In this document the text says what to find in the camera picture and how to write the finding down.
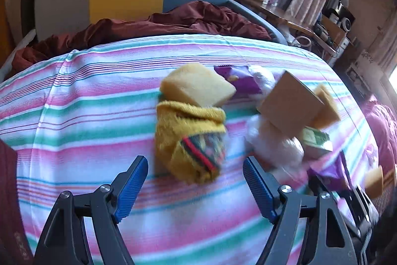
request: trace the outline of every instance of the pink blanket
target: pink blanket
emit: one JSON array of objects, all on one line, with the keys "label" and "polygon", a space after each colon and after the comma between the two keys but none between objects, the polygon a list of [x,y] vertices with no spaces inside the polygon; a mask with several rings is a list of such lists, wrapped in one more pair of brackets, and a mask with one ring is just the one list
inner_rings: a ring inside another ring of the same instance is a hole
[{"label": "pink blanket", "polygon": [[388,106],[378,101],[368,102],[363,112],[378,144],[379,165],[382,165],[386,175],[397,163],[396,117]]}]

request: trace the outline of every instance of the brown blanket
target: brown blanket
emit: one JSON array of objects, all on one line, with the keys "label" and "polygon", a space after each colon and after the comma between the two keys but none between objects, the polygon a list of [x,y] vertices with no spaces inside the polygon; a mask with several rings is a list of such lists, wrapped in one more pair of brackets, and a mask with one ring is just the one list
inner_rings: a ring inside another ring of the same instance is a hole
[{"label": "brown blanket", "polygon": [[165,14],[153,14],[146,20],[125,22],[105,18],[76,34],[53,35],[19,50],[12,61],[11,75],[73,49],[89,49],[124,39],[169,34],[220,34],[271,41],[265,28],[251,23],[231,9],[196,0]]}]

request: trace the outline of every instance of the bed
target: bed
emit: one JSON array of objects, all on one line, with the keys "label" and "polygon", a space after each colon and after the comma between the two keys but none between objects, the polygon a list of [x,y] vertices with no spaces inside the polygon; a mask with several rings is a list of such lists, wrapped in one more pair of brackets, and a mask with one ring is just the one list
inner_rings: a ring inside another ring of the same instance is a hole
[{"label": "bed", "polygon": [[[0,84],[0,139],[17,152],[17,198],[28,256],[29,249],[34,253],[62,191],[92,192],[110,183],[141,154],[148,159],[149,174],[130,216],[119,225],[136,264],[256,262],[271,225],[261,217],[242,172],[244,158],[252,153],[244,135],[246,121],[257,113],[255,103],[234,98],[224,106],[230,144],[213,183],[187,186],[154,157],[159,84],[187,62],[208,67],[257,64],[269,68],[276,78],[287,69],[311,89],[325,83],[342,121],[327,130],[334,152],[312,167],[326,168],[343,150],[352,181],[360,184],[376,161],[376,142],[357,103],[332,69],[305,50],[204,34],[151,36],[74,50]],[[10,161],[2,172],[12,167]],[[277,178],[296,190],[307,183],[305,172]],[[4,191],[12,182],[5,184]],[[340,208],[347,213],[345,205]],[[93,258],[101,264],[89,221],[86,228]],[[304,223],[298,228],[290,264],[298,258],[303,230]],[[24,236],[19,235],[23,254]]]}]

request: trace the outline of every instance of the blue gripper pad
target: blue gripper pad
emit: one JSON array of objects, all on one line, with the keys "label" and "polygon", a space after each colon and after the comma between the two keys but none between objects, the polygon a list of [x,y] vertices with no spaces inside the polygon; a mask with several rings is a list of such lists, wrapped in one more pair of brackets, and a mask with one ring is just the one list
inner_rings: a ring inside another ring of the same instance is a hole
[{"label": "blue gripper pad", "polygon": [[116,223],[130,214],[147,175],[148,161],[145,157],[138,156],[128,171],[118,174],[112,182],[113,194],[116,196],[117,202],[113,214]]},{"label": "blue gripper pad", "polygon": [[278,181],[272,174],[263,171],[252,156],[245,159],[243,174],[262,216],[275,224],[281,214]]}]

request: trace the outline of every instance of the red stripe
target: red stripe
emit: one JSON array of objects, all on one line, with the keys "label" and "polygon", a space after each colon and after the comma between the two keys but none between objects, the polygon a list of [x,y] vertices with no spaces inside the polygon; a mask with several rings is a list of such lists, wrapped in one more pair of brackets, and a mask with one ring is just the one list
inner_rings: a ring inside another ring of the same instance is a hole
[{"label": "red stripe", "polygon": [[201,162],[203,162],[207,168],[210,169],[210,171],[213,171],[215,167],[212,165],[212,163],[207,159],[205,155],[203,155],[195,146],[194,144],[190,141],[188,137],[182,139],[182,141],[191,149],[193,154],[200,159]]}]

